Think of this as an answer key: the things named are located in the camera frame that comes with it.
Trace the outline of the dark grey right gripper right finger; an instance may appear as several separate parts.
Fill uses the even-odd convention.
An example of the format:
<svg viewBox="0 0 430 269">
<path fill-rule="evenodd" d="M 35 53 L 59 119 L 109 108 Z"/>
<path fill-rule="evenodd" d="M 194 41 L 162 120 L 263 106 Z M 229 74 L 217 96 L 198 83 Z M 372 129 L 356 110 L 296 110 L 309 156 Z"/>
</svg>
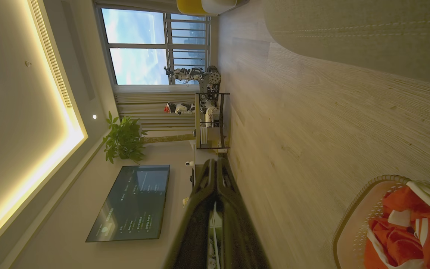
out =
<svg viewBox="0 0 430 269">
<path fill-rule="evenodd" d="M 268 258 L 225 158 L 216 163 L 216 195 L 222 211 L 222 268 L 269 269 Z"/>
</svg>

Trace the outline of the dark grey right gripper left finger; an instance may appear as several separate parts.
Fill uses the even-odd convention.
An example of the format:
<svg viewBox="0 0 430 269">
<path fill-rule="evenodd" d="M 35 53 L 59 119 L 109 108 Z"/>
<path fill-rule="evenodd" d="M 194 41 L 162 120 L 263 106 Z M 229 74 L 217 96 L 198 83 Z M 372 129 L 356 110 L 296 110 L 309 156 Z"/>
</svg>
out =
<svg viewBox="0 0 430 269">
<path fill-rule="evenodd" d="M 209 218 L 214 208 L 216 161 L 207 160 L 192 189 L 184 218 L 164 262 L 165 269 L 208 267 Z"/>
</svg>

